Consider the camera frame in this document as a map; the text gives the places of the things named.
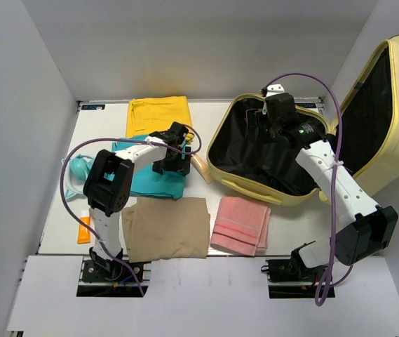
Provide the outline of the yellow garment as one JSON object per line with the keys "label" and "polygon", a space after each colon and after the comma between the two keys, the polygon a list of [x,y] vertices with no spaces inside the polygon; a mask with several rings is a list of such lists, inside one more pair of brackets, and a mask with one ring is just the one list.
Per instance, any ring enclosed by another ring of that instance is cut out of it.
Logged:
{"label": "yellow garment", "polygon": [[168,130],[173,122],[192,126],[189,105],[185,96],[142,98],[128,104],[126,137],[149,135]]}

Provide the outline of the beige cosmetic tube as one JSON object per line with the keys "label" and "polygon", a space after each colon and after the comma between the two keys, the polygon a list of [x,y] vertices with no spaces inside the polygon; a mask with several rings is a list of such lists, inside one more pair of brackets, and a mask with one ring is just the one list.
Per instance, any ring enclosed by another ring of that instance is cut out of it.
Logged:
{"label": "beige cosmetic tube", "polygon": [[209,166],[197,154],[191,156],[191,163],[204,181],[208,185],[211,184],[214,178],[210,172]]}

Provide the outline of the teal garment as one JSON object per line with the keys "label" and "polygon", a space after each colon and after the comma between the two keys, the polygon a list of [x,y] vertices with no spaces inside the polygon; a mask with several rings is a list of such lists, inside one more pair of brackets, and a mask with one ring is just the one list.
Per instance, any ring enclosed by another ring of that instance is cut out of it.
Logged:
{"label": "teal garment", "polygon": [[158,174],[152,171],[152,164],[133,175],[131,197],[155,197],[180,199],[183,197],[186,177],[172,171]]}

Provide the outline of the beige garment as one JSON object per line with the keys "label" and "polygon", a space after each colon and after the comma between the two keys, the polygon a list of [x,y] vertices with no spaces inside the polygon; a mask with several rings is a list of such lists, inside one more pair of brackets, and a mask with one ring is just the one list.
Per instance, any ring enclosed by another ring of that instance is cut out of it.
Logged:
{"label": "beige garment", "polygon": [[206,199],[138,197],[121,212],[123,238],[131,263],[171,258],[205,258],[210,240]]}

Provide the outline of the pink striped towel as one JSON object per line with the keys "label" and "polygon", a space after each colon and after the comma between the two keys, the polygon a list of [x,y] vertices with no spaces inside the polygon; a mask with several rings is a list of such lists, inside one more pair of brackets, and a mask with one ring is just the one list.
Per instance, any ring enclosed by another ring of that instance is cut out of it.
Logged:
{"label": "pink striped towel", "polygon": [[223,197],[219,202],[210,245],[244,256],[255,256],[268,247],[271,209],[241,197]]}

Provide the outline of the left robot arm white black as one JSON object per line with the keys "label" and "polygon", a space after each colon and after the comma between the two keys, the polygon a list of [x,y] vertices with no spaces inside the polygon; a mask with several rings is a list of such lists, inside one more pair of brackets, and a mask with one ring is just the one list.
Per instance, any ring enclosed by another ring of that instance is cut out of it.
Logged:
{"label": "left robot arm white black", "polygon": [[184,177],[190,172],[191,148],[186,145],[189,130],[173,122],[166,131],[154,131],[133,146],[110,152],[101,150],[83,186],[94,228],[99,237],[89,254],[106,279],[123,272],[123,249],[119,239],[120,212],[126,205],[134,175],[146,167],[157,177]]}

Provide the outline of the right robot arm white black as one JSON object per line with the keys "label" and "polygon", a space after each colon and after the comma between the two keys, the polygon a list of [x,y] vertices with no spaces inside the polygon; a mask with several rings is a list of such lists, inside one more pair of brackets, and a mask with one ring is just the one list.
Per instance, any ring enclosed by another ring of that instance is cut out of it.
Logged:
{"label": "right robot arm white black", "polygon": [[277,205],[294,206],[319,188],[332,206],[332,230],[326,240],[313,241],[292,251],[290,260],[271,268],[273,281],[306,280],[319,270],[330,277],[334,260],[344,265],[362,260],[386,248],[398,214],[381,207],[337,160],[339,145],[324,117],[295,105],[288,93],[243,99],[246,135],[252,152],[273,158],[269,176],[246,179],[244,193]]}

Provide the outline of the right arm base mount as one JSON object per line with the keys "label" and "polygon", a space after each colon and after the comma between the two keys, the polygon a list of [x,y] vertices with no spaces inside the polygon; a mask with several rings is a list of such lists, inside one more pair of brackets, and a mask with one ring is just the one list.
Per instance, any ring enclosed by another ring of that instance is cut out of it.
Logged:
{"label": "right arm base mount", "polygon": [[270,299],[312,299],[326,265],[299,271],[289,258],[267,259],[260,271],[267,276]]}

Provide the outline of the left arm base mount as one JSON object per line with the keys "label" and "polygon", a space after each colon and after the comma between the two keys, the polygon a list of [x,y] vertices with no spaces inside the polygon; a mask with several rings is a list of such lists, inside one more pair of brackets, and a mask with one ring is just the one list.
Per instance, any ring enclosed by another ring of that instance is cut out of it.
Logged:
{"label": "left arm base mount", "polygon": [[131,271],[118,266],[118,271],[107,274],[91,259],[83,259],[76,290],[78,298],[142,298],[149,288],[151,263],[130,263],[143,293]]}

